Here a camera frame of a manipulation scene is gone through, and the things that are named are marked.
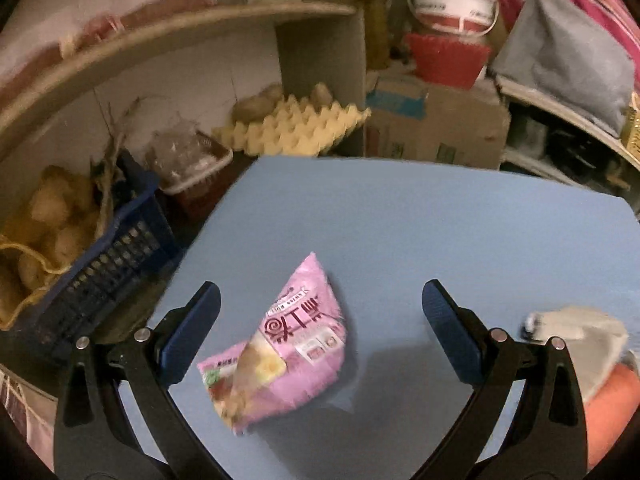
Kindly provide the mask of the red plastic bowl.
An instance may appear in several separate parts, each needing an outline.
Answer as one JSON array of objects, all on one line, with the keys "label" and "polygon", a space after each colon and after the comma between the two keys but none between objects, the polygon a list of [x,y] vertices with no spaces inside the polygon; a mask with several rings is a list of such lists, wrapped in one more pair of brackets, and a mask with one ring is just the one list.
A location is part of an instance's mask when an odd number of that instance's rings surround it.
[{"label": "red plastic bowl", "polygon": [[456,38],[410,32],[406,41],[416,68],[414,73],[430,84],[470,90],[486,66],[491,48]]}]

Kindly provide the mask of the woven basket with potatoes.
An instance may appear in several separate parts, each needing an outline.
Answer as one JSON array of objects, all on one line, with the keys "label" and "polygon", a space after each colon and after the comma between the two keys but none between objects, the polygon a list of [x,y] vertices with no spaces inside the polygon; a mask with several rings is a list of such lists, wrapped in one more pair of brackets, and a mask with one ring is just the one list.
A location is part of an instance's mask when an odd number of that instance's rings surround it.
[{"label": "woven basket with potatoes", "polygon": [[1,229],[1,328],[38,304],[94,242],[96,182],[60,166],[43,170],[26,202]]}]

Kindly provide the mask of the cardboard box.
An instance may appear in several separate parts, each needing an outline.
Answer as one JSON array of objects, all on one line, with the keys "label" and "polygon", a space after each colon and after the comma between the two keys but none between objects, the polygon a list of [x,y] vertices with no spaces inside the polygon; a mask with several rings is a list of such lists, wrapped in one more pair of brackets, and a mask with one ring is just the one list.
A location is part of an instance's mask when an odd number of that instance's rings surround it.
[{"label": "cardboard box", "polygon": [[499,168],[511,116],[492,80],[463,90],[384,70],[368,85],[367,156]]}]

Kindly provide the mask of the low white shelf unit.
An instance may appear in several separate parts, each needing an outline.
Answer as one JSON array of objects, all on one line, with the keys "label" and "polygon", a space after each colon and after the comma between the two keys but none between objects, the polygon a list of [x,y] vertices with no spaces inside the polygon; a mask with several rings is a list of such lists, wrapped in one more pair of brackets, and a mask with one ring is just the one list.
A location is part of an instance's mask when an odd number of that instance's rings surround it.
[{"label": "low white shelf unit", "polygon": [[638,154],[551,96],[505,76],[495,84],[511,115],[502,170],[620,197],[638,214]]}]

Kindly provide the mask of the yellow egg tray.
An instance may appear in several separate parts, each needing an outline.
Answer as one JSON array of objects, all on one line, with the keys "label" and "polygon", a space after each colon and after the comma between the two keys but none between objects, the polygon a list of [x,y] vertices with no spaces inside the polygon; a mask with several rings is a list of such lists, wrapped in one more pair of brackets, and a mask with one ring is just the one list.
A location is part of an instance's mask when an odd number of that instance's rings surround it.
[{"label": "yellow egg tray", "polygon": [[370,108],[337,101],[316,110],[311,102],[289,96],[277,102],[261,122],[236,122],[213,128],[210,136],[231,151],[257,156],[317,157],[328,154],[371,117]]}]

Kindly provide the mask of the grey fabric cover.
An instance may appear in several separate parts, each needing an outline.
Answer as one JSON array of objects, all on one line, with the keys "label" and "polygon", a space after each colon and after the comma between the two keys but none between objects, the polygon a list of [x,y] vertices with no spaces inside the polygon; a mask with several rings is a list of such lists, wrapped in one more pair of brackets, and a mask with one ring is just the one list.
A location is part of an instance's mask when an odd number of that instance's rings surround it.
[{"label": "grey fabric cover", "polygon": [[617,139],[634,91],[634,62],[570,0],[525,0],[494,73],[551,96]]}]

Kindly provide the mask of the orange snack wrapper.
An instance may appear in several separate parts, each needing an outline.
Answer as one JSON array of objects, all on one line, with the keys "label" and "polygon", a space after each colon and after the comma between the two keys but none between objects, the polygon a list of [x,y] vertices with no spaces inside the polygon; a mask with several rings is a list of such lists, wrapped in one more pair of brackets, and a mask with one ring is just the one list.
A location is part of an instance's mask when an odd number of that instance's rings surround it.
[{"label": "orange snack wrapper", "polygon": [[588,469],[605,458],[623,434],[639,406],[639,376],[623,363],[586,404]]}]

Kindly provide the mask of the pink snack packet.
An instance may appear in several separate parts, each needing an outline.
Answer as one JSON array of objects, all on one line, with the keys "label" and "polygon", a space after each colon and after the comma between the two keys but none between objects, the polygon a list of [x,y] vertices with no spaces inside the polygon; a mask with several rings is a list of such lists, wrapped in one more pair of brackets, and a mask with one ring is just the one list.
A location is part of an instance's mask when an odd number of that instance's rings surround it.
[{"label": "pink snack packet", "polygon": [[347,330],[317,256],[288,279],[253,336],[198,363],[222,422],[242,434],[314,400],[337,381]]}]

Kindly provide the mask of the white plastic bucket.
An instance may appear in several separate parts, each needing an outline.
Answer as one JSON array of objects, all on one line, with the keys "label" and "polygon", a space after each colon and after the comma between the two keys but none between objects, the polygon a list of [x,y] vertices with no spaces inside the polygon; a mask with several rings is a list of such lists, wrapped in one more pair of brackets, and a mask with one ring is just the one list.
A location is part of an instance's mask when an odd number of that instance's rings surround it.
[{"label": "white plastic bucket", "polygon": [[483,37],[499,17],[497,0],[407,0],[411,14],[426,28],[446,35]]}]

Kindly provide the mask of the white paper napkin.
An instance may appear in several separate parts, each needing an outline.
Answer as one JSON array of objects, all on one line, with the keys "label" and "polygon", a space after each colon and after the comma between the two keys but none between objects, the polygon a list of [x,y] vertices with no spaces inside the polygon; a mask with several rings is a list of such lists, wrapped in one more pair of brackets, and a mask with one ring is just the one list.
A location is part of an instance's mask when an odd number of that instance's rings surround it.
[{"label": "white paper napkin", "polygon": [[628,332],[617,318],[596,308],[568,306],[531,313],[523,323],[522,337],[535,344],[545,344],[553,337],[564,340],[587,404],[620,360]]}]

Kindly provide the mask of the dark blue plastic crate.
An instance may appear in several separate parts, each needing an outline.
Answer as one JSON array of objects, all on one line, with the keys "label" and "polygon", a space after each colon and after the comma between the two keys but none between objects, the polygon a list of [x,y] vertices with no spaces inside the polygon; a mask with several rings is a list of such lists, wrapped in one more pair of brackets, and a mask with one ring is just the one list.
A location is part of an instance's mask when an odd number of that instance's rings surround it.
[{"label": "dark blue plastic crate", "polygon": [[114,219],[106,233],[54,281],[6,332],[31,340],[53,359],[68,357],[146,278],[179,255],[180,245],[158,199],[160,178],[122,151],[115,184]]}]

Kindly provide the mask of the light blue tablecloth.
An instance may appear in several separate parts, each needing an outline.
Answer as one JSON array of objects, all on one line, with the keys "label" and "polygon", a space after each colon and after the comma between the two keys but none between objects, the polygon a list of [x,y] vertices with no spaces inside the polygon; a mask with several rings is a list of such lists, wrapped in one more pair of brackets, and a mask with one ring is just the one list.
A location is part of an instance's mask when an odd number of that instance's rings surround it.
[{"label": "light blue tablecloth", "polygon": [[547,180],[382,159],[259,159],[186,252],[154,318],[201,284],[221,291],[198,357],[254,334],[307,256],[347,320],[338,381],[242,436],[224,426],[196,368],[171,389],[235,479],[407,479],[471,390],[422,311],[439,280],[489,327],[517,335],[529,313],[595,307],[639,338],[639,226],[624,200]]}]

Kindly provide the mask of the wooden wall shelf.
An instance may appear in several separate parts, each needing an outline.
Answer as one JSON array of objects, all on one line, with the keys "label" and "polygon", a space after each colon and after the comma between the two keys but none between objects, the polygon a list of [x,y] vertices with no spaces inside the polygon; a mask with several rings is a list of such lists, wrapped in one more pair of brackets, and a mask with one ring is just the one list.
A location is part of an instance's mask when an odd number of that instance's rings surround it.
[{"label": "wooden wall shelf", "polygon": [[[94,18],[136,15],[153,0],[20,0],[1,32],[1,77],[43,48],[68,46]],[[223,125],[232,106],[278,82],[296,96],[326,84],[364,101],[361,0],[245,4],[170,14],[46,70],[1,110],[1,212],[8,216],[50,165],[85,171],[104,152],[107,123],[132,104],[134,140],[172,122]]]}]

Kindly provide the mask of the yellow woven box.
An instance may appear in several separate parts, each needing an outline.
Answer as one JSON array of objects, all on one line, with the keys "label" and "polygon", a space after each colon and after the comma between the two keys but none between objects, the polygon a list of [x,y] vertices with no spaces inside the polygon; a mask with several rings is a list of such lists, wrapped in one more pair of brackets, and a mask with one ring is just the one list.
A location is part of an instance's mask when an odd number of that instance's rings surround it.
[{"label": "yellow woven box", "polygon": [[631,93],[620,143],[632,156],[640,158],[640,96],[635,91]]}]

